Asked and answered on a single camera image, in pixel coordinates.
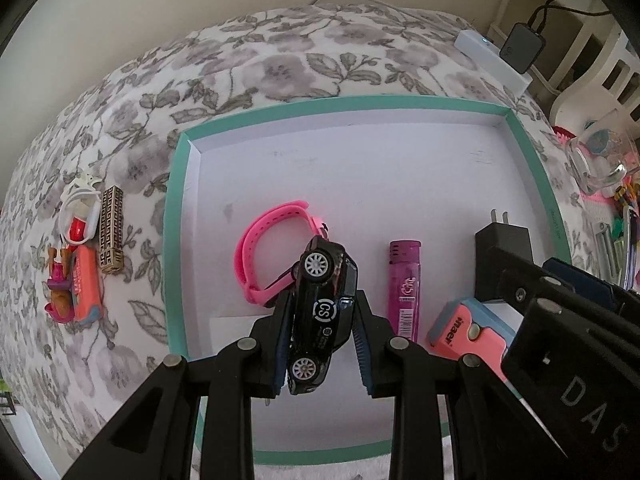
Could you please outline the black wall charger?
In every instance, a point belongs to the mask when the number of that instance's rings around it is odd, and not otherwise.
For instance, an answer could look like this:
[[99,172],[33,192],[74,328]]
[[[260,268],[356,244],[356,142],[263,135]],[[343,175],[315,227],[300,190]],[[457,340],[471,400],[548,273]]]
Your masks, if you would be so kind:
[[505,254],[533,262],[532,243],[529,230],[509,222],[509,214],[491,209],[490,222],[474,235],[475,240],[475,284],[474,297],[480,302],[495,302],[502,271],[510,262]]

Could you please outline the coral blue carrot knife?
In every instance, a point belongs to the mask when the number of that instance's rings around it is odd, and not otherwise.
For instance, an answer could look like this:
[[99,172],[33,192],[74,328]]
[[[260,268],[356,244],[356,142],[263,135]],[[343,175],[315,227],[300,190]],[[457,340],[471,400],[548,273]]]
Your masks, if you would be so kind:
[[479,356],[503,381],[501,362],[515,330],[475,298],[449,301],[428,331],[426,343],[436,356],[457,360],[468,353]]

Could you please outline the brown pink puppy toy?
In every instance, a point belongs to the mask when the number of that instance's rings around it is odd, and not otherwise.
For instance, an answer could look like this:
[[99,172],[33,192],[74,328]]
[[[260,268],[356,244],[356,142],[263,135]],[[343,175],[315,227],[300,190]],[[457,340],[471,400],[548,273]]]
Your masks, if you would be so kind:
[[44,310],[57,323],[66,324],[74,319],[74,308],[72,301],[73,277],[70,270],[70,251],[66,248],[48,249],[48,270],[47,288],[50,292],[49,302]]

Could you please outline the purple lighter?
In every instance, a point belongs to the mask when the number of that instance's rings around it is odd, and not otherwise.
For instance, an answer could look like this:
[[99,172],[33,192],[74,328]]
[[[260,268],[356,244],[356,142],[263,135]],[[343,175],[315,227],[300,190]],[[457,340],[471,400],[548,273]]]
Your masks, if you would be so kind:
[[397,336],[418,341],[421,295],[421,243],[390,242],[387,317]]

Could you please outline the pink smart watch band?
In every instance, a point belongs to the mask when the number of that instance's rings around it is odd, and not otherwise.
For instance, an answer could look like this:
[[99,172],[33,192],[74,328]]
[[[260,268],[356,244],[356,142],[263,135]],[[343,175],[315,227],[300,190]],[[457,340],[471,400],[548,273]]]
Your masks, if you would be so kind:
[[233,256],[233,271],[245,300],[269,307],[294,283],[295,249],[316,235],[329,238],[329,228],[308,210],[304,200],[268,209],[241,235]]

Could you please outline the black toy car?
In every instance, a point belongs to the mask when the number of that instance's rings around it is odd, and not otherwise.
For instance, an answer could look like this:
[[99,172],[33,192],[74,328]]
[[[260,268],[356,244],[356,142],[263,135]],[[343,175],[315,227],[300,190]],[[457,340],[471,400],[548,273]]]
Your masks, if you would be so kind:
[[326,379],[332,356],[348,341],[358,268],[343,245],[314,236],[295,267],[286,377],[293,396]]

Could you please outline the gold patterned lighter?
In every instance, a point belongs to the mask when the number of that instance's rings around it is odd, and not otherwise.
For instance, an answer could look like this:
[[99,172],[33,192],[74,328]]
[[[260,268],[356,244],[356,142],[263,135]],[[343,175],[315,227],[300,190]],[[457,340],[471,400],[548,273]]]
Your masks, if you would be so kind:
[[105,274],[119,273],[124,267],[122,252],[122,190],[113,185],[101,197],[99,218],[99,265]]

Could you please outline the red white toothpaste tube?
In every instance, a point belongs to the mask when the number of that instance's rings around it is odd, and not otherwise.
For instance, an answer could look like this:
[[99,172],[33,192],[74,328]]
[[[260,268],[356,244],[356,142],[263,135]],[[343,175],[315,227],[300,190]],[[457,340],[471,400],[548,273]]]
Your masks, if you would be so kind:
[[74,243],[81,243],[85,239],[86,222],[84,219],[74,217],[70,222],[68,239]]

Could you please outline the orange blue carrot knife toy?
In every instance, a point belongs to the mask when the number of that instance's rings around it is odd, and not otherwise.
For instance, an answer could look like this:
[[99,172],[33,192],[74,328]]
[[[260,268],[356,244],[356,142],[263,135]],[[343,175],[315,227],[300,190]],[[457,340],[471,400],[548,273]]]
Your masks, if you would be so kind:
[[73,252],[73,291],[75,321],[91,324],[103,315],[96,251],[81,245]]

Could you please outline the floral grey white blanket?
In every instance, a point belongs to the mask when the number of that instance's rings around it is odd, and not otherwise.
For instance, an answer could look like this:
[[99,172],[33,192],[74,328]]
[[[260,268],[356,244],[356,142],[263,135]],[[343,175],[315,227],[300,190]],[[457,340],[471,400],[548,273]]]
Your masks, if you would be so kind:
[[[526,128],[560,206],[575,266],[597,267],[584,201],[530,96],[460,52],[457,16],[370,4],[270,10],[168,42],[68,104],[9,163],[1,197],[1,370],[41,439],[71,463],[167,351],[162,235],[169,166],[184,130],[280,102],[411,94],[499,103]],[[47,250],[81,172],[124,193],[125,265],[98,322],[49,318]]]

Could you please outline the clear glass cup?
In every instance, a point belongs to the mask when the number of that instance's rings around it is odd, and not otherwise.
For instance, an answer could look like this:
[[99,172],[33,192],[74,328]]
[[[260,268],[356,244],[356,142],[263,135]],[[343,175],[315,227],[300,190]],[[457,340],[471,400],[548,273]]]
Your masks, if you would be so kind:
[[587,195],[613,193],[639,171],[639,153],[631,139],[631,121],[611,110],[565,145],[570,172]]

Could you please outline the teal white shallow box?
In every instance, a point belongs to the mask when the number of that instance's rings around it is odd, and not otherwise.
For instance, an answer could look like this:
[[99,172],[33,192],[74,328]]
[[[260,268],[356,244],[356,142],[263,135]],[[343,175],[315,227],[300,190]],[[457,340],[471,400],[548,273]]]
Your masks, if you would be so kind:
[[506,107],[436,96],[352,96],[261,108],[183,133],[164,213],[168,347],[211,356],[245,336],[258,307],[232,269],[243,231],[303,200],[356,261],[376,313],[388,245],[422,245],[420,325],[470,296],[474,236],[491,210],[528,229],[537,260],[567,259],[560,204],[527,130]]

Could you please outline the white plastic chair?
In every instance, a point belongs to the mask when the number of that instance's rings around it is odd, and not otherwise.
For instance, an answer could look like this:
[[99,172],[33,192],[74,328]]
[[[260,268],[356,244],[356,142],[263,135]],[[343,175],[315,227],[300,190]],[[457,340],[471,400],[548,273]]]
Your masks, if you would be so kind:
[[639,137],[639,57],[614,25],[598,57],[553,102],[549,119],[578,134],[611,110],[617,110],[632,140]]

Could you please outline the black power adapter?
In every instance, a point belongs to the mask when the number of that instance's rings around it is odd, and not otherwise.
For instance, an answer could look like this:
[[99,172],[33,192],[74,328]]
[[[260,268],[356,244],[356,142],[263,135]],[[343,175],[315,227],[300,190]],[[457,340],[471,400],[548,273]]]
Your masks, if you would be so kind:
[[499,56],[518,74],[525,74],[545,46],[546,40],[539,32],[535,32],[525,23],[515,23],[499,51]]

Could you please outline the white power strip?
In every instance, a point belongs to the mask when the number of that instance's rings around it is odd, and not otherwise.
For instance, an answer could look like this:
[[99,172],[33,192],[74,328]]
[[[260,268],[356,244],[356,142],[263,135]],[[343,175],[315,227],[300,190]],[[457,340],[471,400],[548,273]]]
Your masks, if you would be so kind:
[[475,29],[459,32],[454,46],[468,56],[476,65],[497,79],[516,98],[520,98],[533,78],[529,74],[519,74],[499,55],[499,48]]

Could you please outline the cream hair claw clip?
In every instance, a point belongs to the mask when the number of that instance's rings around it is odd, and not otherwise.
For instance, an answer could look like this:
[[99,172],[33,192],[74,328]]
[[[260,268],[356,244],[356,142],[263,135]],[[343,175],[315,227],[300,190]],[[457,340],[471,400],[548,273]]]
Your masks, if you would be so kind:
[[78,171],[74,180],[70,184],[72,188],[88,188],[88,190],[97,190],[102,184],[103,179],[93,174],[87,174],[85,171]]

